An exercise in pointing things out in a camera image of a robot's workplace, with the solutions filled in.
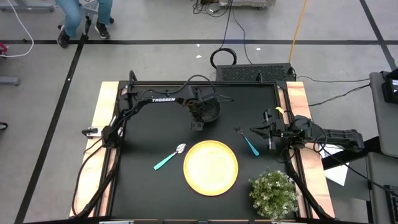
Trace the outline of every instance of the yellow object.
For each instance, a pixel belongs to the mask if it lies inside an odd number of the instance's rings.
[[[203,141],[194,145],[185,156],[184,176],[189,186],[206,196],[226,192],[238,176],[238,161],[234,152],[218,141]]]
[[[275,109],[277,109],[282,115],[285,113],[285,111],[279,106]]]
[[[307,7],[307,1],[308,0],[304,1],[304,6],[303,6],[303,9],[301,10],[300,18],[298,19],[298,24],[297,24],[297,27],[296,27],[296,31],[294,32],[292,48],[290,48],[289,63],[290,63],[290,61],[292,59],[292,55],[293,55],[293,51],[294,51],[294,43],[296,43],[296,37],[297,37],[297,34],[299,32],[299,29],[300,29],[301,19],[303,18],[303,15],[304,15],[304,12],[305,12],[305,8]]]

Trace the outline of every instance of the spoon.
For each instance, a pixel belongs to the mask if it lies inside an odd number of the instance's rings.
[[[160,169],[167,161],[169,161],[171,158],[173,158],[173,156],[175,156],[176,154],[181,154],[185,151],[185,149],[187,148],[186,144],[179,144],[177,146],[177,148],[175,149],[175,152],[173,152],[173,154],[167,156],[166,159],[162,160],[160,163],[156,164],[156,166],[154,166],[155,170]]]

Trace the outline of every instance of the wooden board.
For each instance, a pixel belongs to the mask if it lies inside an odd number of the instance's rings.
[[[290,105],[294,115],[303,115],[311,118],[310,108],[308,107],[307,96],[305,95],[304,85],[302,82],[288,82],[288,92]],[[116,99],[116,93],[118,92],[118,82],[103,82],[98,97],[97,107],[93,118],[92,126],[106,126],[112,119],[113,109]],[[279,90],[279,96],[282,104],[282,108],[285,109],[283,91]],[[96,139],[89,139],[87,147],[90,147]],[[84,159],[87,158],[94,150],[89,150],[85,153]],[[302,149],[301,151],[302,163],[304,168],[305,180],[309,191],[312,193],[317,202],[330,216],[335,216],[333,206],[331,204],[328,185],[326,183],[325,172],[323,171],[322,160],[319,154],[309,149]],[[103,162],[105,157],[105,149],[101,149],[95,156],[93,156],[89,162],[87,162],[80,177],[80,184],[76,195],[75,208],[76,212],[79,212],[87,202],[91,199],[92,195],[98,188],[100,182],[101,171],[103,168]],[[112,166],[114,156],[111,156],[110,165]],[[100,209],[100,215],[105,215],[106,208],[108,206],[109,188],[103,195],[103,200]],[[303,203],[303,197],[300,196],[298,199],[298,205],[300,208],[300,216],[305,217],[305,207]]]

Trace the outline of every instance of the concrete floor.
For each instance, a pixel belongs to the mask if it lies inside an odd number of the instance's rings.
[[[384,40],[398,40],[395,0],[367,0],[366,3]],[[222,39],[226,16],[212,18],[192,14],[189,0],[114,0],[115,25],[109,28],[114,40],[208,40]],[[236,8],[236,18],[252,40],[291,40],[303,0],[278,0],[265,11]],[[19,14],[35,40],[54,40],[63,12],[22,12]],[[0,12],[0,41],[28,39],[11,12]],[[89,32],[90,39],[99,39]],[[243,33],[231,19],[227,39],[243,39]],[[348,44],[344,40],[377,40],[360,0],[309,1],[299,40],[341,40],[339,45],[296,45],[292,65],[297,74],[320,80],[367,78],[370,72],[391,70],[381,46]],[[29,45],[8,44],[9,54],[25,52]],[[35,188],[25,222],[67,218],[72,202],[76,174],[83,157],[86,139],[80,131],[91,124],[96,99],[103,81],[125,80],[134,70],[139,80],[186,80],[194,74],[215,79],[209,63],[219,44],[86,44],[78,61],[70,89],[55,129],[43,170]],[[226,45],[238,55],[238,63],[247,64],[243,45]],[[287,62],[289,44],[248,44],[253,63]],[[394,58],[398,46],[388,45]],[[0,75],[22,78],[22,85],[0,86],[0,120],[9,123],[0,133],[0,223],[13,223],[42,148],[61,89],[64,86],[76,45],[61,49],[52,42],[36,44],[26,57],[0,59]],[[228,54],[218,54],[216,64],[229,64]],[[318,103],[345,93],[364,83],[305,83],[308,102]],[[365,139],[377,135],[374,108],[369,88],[344,98],[311,108],[314,120],[325,128],[357,129]],[[344,203],[350,185],[336,189],[332,184],[333,204]],[[353,195],[365,200],[366,197]],[[357,213],[349,215],[355,200],[335,206],[337,217],[361,221]]]

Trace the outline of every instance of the potted plant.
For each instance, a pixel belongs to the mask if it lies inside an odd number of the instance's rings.
[[[265,171],[252,181],[253,190],[249,196],[254,199],[257,213],[272,220],[282,220],[290,212],[296,212],[297,193],[293,180],[281,171]]]

